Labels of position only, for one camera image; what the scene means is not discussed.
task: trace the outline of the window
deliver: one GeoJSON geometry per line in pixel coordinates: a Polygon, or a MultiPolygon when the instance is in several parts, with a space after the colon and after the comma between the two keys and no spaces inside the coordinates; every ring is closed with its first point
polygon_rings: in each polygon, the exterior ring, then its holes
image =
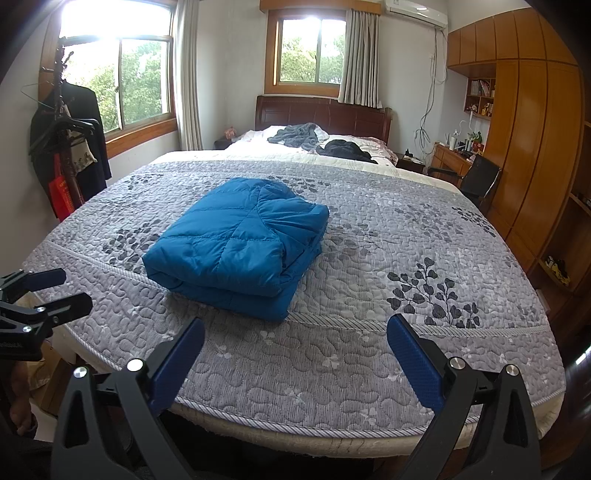
{"type": "Polygon", "coordinates": [[[345,29],[342,11],[270,11],[265,93],[338,96],[345,29]]]}
{"type": "Polygon", "coordinates": [[[61,13],[64,78],[94,90],[105,133],[171,118],[172,10],[136,0],[72,0],[61,13]]]}

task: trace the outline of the red bag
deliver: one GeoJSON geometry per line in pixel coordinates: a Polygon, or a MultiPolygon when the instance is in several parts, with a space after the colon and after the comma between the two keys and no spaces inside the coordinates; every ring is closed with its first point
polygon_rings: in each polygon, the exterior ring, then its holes
{"type": "Polygon", "coordinates": [[[60,154],[53,155],[53,170],[55,178],[49,182],[49,194],[51,196],[51,205],[60,222],[63,222],[74,212],[74,203],[70,197],[70,190],[66,183],[66,178],[61,173],[60,154]]]}

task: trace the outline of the metal screw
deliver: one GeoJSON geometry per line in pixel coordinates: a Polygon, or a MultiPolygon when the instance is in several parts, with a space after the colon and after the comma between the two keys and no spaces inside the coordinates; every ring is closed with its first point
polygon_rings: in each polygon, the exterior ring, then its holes
{"type": "Polygon", "coordinates": [[[452,357],[449,361],[449,364],[455,370],[462,370],[466,366],[466,362],[463,360],[463,358],[458,356],[452,357]]]}
{"type": "Polygon", "coordinates": [[[76,378],[85,377],[87,373],[88,373],[88,369],[86,367],[78,367],[74,370],[74,376],[76,378]]]}
{"type": "Polygon", "coordinates": [[[507,365],[505,367],[505,371],[512,377],[519,375],[519,368],[517,368],[515,365],[507,365]]]}
{"type": "Polygon", "coordinates": [[[130,372],[138,372],[142,370],[144,366],[144,361],[140,358],[132,358],[129,362],[127,362],[127,370],[130,372]]]}

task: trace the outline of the nightstand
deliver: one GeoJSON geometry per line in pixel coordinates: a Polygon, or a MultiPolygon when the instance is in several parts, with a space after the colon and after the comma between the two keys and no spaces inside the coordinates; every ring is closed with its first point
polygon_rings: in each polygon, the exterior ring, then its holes
{"type": "Polygon", "coordinates": [[[232,145],[232,140],[228,140],[228,139],[226,139],[226,137],[222,137],[213,143],[213,149],[214,150],[225,150],[230,145],[232,145]]]}
{"type": "Polygon", "coordinates": [[[396,168],[400,168],[402,170],[409,170],[415,173],[423,173],[425,169],[425,164],[418,161],[418,160],[409,160],[404,158],[404,153],[397,153],[396,156],[398,157],[398,163],[396,163],[396,168]]]}

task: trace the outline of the white curtain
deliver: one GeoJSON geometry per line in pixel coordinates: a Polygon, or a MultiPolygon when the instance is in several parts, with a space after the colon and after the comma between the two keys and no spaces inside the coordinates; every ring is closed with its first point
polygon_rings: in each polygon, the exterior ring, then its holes
{"type": "Polygon", "coordinates": [[[178,0],[174,19],[174,104],[183,150],[202,150],[197,107],[199,0],[178,0]]]}
{"type": "Polygon", "coordinates": [[[349,10],[339,102],[381,108],[378,99],[379,16],[349,10]]]}

